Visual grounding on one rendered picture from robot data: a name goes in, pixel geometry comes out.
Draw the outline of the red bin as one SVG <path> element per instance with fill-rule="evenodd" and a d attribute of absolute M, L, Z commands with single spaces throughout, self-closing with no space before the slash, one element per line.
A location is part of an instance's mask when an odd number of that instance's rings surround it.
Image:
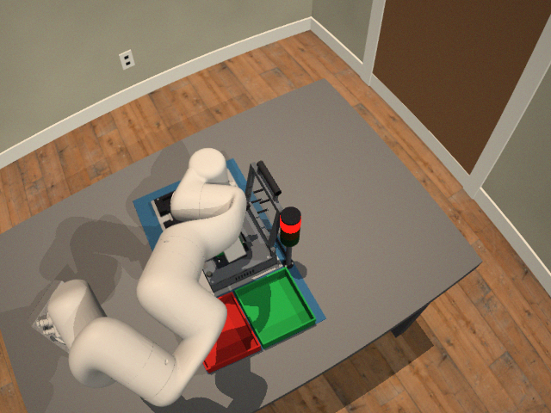
<path fill-rule="evenodd" d="M 203 361 L 203 365 L 208 373 L 228 366 L 261 350 L 261 345 L 234 294 L 230 292 L 218 297 L 218 299 L 226 305 L 227 318 L 218 341 Z"/>

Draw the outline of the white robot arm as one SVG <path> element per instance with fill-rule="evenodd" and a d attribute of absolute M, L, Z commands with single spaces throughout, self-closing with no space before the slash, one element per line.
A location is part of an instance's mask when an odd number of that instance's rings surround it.
<path fill-rule="evenodd" d="M 239 239 L 246 206 L 244 191 L 228 181 L 221 152 L 204 148 L 191 156 L 170 201 L 172 216 L 183 223 L 162 232 L 136 289 L 142 308 L 183 339 L 173 354 L 107 317 L 87 281 L 69 280 L 53 292 L 47 319 L 36 324 L 70 350 L 79 383 L 103 388 L 117 381 L 158 407 L 181 397 L 227 318 L 225 304 L 199 284 L 201 271 L 222 252 L 228 262 L 246 254 Z"/>

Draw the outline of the green bin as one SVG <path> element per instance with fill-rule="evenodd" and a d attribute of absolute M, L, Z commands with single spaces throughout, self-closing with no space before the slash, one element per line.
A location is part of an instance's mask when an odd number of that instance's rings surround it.
<path fill-rule="evenodd" d="M 282 341 L 316 322 L 316 317 L 287 267 L 234 292 L 263 348 Z"/>

